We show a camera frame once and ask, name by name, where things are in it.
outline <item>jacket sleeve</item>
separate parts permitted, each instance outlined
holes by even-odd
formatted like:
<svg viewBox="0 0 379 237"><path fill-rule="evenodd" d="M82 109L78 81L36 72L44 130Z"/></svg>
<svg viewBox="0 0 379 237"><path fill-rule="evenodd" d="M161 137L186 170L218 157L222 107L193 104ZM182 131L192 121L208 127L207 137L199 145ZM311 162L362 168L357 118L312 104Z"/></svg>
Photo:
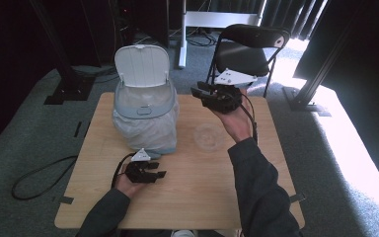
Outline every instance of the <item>jacket sleeve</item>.
<svg viewBox="0 0 379 237"><path fill-rule="evenodd" d="M253 138L237 143L228 153L244 235L300 236L298 223L289 210L289 196L277 184L278 173Z"/></svg>
<svg viewBox="0 0 379 237"><path fill-rule="evenodd" d="M91 209L76 236L103 236L124 219L130 198L117 189L109 190Z"/></svg>

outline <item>gray carpet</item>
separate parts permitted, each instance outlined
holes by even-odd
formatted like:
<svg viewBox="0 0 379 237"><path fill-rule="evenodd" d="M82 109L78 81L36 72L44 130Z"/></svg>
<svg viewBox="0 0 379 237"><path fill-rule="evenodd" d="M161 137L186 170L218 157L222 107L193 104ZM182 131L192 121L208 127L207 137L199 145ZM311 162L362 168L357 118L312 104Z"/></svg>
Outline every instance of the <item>gray carpet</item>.
<svg viewBox="0 0 379 237"><path fill-rule="evenodd" d="M205 79L212 51L213 47L189 45L187 67L178 69L179 47L173 44L168 49L172 65L171 78L179 94L189 94L190 86ZM317 113L310 112L292 112L284 98L282 87L298 82L291 79L290 75L301 54L301 50L292 48L281 53L267 100L294 186L297 192L307 196L301 202L306 220L303 234L320 237L379 236L379 197L376 196L379 194L379 176L361 169L362 164L367 163L368 169L373 171L374 168L368 161L365 148L359 146L360 139L354 136L354 128L343 115L344 112L335 112L334 107L340 107L336 94L327 93L322 97L322 103L328 103L324 106L328 107L331 117L319 117ZM79 69L96 70L90 67ZM71 171L42 197L28 201L11 197L12 185L22 175L52 161L79 153L87 124L100 95L113 91L117 83L115 75L99 77L88 101L45 106L45 98L52 95L59 80L55 70L39 80L0 135L0 236L74 236L76 233L76 230L57 229L53 224L58 199L64 194ZM264 82L265 79L262 79L256 83L250 89L250 96L261 95ZM82 122L82 129L75 134L78 122ZM342 130L338 133L325 130L325 126L330 123L342 127ZM342 149L335 152L331 139L343 137L349 132L352 138L344 145L344 151L348 153L341 153ZM357 148L349 146L349 142L357 143ZM353 175L345 172L344 163L347 162L341 160L347 161L350 154L350 159L355 164L349 168L349 171L355 172ZM18 192L28 196L42 191L68 163L65 161L57 164L22 182ZM372 183L357 186L351 181L359 180L360 177Z"/></svg>

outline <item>black folding chair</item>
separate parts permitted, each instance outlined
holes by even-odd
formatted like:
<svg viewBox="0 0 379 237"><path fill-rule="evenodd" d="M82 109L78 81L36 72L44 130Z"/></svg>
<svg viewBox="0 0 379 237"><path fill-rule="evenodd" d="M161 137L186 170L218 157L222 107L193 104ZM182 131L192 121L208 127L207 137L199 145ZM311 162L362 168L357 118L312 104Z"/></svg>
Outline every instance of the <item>black folding chair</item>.
<svg viewBox="0 0 379 237"><path fill-rule="evenodd" d="M243 24L225 28L218 38L206 83L211 79L211 84L214 84L216 71L222 73L226 68L257 77L268 75L264 91L266 97L276 55L289 39L290 33L285 29ZM264 48L275 49L270 58L265 56Z"/></svg>

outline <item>black wire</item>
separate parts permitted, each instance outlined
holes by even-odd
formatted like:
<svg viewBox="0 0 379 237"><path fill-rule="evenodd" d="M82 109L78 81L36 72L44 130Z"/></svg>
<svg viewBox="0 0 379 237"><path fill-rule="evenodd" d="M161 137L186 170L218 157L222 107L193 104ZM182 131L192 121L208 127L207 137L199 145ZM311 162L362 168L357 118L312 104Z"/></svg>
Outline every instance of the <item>black wire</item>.
<svg viewBox="0 0 379 237"><path fill-rule="evenodd" d="M252 116L251 114L248 112L248 110L242 105L242 103L240 103L239 101L237 101L235 99L235 97L233 97L230 93L226 93L226 92L222 92L223 94L227 95L228 97L232 98L232 100L236 103L239 104L240 108L242 109L242 111L245 112L245 114L248 116L248 119L251 121L251 124L252 124L252 137L254 138L254 141L255 142L258 142L258 130L257 130L257 122L255 121L255 111L254 111L254 106L252 105L252 102L251 100L249 100L249 98L242 94L242 96L244 96L246 98L246 100L249 102L249 104L251 105L251 108L252 108Z"/></svg>
<svg viewBox="0 0 379 237"><path fill-rule="evenodd" d="M122 163L124 163L124 161L130 157L130 156L134 156L136 154L136 152L134 153L130 153L126 156L124 156L124 158L122 158L122 160L118 163L118 165L116 166L116 169L115 169L115 172L114 172L114 175L113 175L113 180L112 180L112 188L115 186L115 181L116 181L116 177L119 176L119 175L122 175L124 173L118 173L119 172L119 169L121 169L121 166L122 166Z"/></svg>
<svg viewBox="0 0 379 237"><path fill-rule="evenodd" d="M30 197L20 197L16 194L16 189L17 189L17 185L22 181L24 180L25 178L27 178L28 176L31 176L35 173L38 173L39 171L42 171L54 164L57 164L59 162L62 162L62 161L65 161L65 160L69 160L69 159L74 159L70 164L69 166L63 171L63 173L57 178L57 180L51 185L49 186L47 189L45 189L43 192L37 194L37 195L33 195L33 196L30 196ZM57 161L54 161L50 164L47 164L41 168L38 168L38 169L35 169L33 171L30 171L29 173L23 175L22 177L20 177L15 183L14 185L12 186L12 190L11 190L11 195L13 198L15 199L18 199L18 200L29 200L29 199L34 199L34 198L38 198L40 196L42 196L43 194L47 193L49 190L51 190L60 180L61 178L63 178L63 176L67 173L67 171L75 164L76 160L78 159L78 156L68 156L68 157L65 157L65 158L62 158L60 160L57 160Z"/></svg>
<svg viewBox="0 0 379 237"><path fill-rule="evenodd" d="M205 39L208 39L208 43L202 43L202 42L199 42L199 41L195 41L195 40L192 40L192 38L205 38ZM195 45L195 46L205 46L205 47L209 47L209 46L215 46L217 44L217 39L213 36L209 36L208 34L202 34L202 35L199 35L199 36L190 36L190 37L187 37L187 42L192 44L192 45Z"/></svg>

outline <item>hand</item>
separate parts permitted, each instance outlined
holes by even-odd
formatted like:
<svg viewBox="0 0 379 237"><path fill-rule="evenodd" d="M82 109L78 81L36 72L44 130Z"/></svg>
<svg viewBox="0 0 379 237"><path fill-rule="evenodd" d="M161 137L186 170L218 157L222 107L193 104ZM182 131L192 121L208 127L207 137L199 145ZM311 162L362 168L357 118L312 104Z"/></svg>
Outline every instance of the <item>hand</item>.
<svg viewBox="0 0 379 237"><path fill-rule="evenodd" d="M132 183L125 174L118 175L115 182L115 188L132 199L147 184Z"/></svg>
<svg viewBox="0 0 379 237"><path fill-rule="evenodd" d="M246 95L246 89L241 89L242 94ZM242 97L242 105L249 110L247 106L247 100ZM216 111L212 111L223 122L224 128L227 133L235 140L239 142L251 137L251 123L246 113L239 107L233 112L228 114L221 114Z"/></svg>

